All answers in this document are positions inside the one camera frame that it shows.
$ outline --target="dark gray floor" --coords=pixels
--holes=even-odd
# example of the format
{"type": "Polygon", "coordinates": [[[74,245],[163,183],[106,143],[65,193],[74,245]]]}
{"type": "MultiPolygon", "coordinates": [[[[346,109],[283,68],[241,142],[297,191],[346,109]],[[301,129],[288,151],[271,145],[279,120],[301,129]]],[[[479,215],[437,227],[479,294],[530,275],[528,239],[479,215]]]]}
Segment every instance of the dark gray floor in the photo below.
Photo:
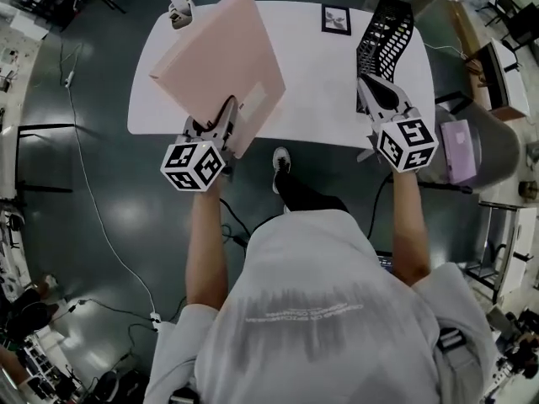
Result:
{"type": "MultiPolygon", "coordinates": [[[[171,316],[184,296],[184,265],[189,236],[191,196],[179,194],[159,173],[172,136],[133,136],[126,128],[131,81],[138,57],[157,16],[168,0],[115,0],[128,11],[113,12],[92,1],[61,34],[64,56],[84,43],[72,85],[83,154],[95,198],[109,238],[118,254],[147,282],[163,318],[171,316]]],[[[217,0],[195,0],[198,4],[217,0]]],[[[360,8],[361,0],[298,0],[360,8]]],[[[431,45],[458,47],[449,19],[436,5],[419,23],[431,45]]],[[[24,107],[24,123],[72,122],[67,91],[59,86],[60,41],[50,35],[42,49],[24,107]]],[[[462,61],[455,53],[429,50],[438,95],[466,89],[462,61]]],[[[71,69],[72,60],[64,64],[71,69]]],[[[358,151],[336,146],[256,140],[237,164],[233,183],[225,187],[228,200],[253,229],[282,204],[271,191],[271,156],[285,145],[293,158],[293,173],[315,189],[335,194],[367,231],[378,185],[388,173],[375,158],[361,165],[358,151]]],[[[72,130],[54,130],[22,140],[19,178],[27,183],[71,187],[72,194],[26,193],[27,224],[24,245],[33,275],[52,272],[74,300],[93,297],[113,307],[147,315],[150,306],[140,284],[109,250],[86,189],[72,130]]],[[[477,198],[457,193],[424,191],[433,263],[472,258],[481,223],[477,198]]],[[[226,212],[234,231],[240,227],[226,212]]],[[[381,196],[372,242],[391,250],[392,191],[381,196]]],[[[231,283],[241,272],[243,250],[227,244],[231,283]]],[[[89,383],[113,365],[130,347],[127,327],[137,319],[95,305],[78,307],[58,323],[66,334],[62,348],[82,379],[89,383]]],[[[149,370],[155,336],[133,329],[136,353],[129,359],[149,370]]]]}

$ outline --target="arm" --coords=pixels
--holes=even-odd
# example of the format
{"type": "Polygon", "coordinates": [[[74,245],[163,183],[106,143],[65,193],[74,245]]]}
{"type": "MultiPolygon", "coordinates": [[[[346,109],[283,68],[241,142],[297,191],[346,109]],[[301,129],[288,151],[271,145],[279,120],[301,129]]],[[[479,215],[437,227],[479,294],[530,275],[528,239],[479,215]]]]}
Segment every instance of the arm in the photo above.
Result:
{"type": "Polygon", "coordinates": [[[408,286],[430,274],[429,243],[415,173],[393,172],[393,273],[408,286]]]}
{"type": "Polygon", "coordinates": [[[202,304],[216,310],[221,309],[228,292],[219,196],[218,181],[207,192],[195,194],[185,268],[187,304],[202,304]]]}

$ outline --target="black mesh basket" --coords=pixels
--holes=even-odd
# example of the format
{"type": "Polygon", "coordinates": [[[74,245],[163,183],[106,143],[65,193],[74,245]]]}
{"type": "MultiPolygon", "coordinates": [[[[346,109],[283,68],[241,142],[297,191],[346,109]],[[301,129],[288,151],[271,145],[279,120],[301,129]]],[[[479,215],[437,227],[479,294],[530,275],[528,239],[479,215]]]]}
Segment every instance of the black mesh basket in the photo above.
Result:
{"type": "MultiPolygon", "coordinates": [[[[380,0],[357,47],[357,76],[370,73],[393,82],[397,61],[412,39],[414,16],[409,3],[380,0]]],[[[357,112],[364,107],[357,95],[357,112]]]]}

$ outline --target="shoe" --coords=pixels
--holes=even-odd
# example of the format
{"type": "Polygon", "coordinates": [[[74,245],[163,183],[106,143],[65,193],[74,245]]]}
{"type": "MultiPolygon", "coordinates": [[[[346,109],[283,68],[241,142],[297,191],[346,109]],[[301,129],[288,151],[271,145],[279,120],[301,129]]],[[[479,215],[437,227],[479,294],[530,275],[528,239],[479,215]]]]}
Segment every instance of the shoe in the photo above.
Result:
{"type": "Polygon", "coordinates": [[[290,153],[286,148],[283,146],[280,146],[277,148],[273,153],[273,169],[275,170],[275,174],[273,176],[273,192],[275,194],[279,194],[279,190],[277,190],[277,187],[275,186],[275,177],[277,176],[278,172],[286,172],[289,173],[291,168],[291,160],[290,160],[290,153]]]}

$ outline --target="white cube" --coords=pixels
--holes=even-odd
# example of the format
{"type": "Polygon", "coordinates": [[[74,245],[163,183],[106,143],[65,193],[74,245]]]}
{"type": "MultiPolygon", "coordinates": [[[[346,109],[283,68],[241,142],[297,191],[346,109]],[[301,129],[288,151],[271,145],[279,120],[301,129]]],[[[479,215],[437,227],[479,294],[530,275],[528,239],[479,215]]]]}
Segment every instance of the white cube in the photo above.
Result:
{"type": "Polygon", "coordinates": [[[437,147],[436,134],[420,118],[380,125],[377,149],[398,172],[429,166],[437,147]]]}
{"type": "Polygon", "coordinates": [[[225,167],[211,141],[168,146],[161,173],[179,191],[205,192],[225,167]]]}

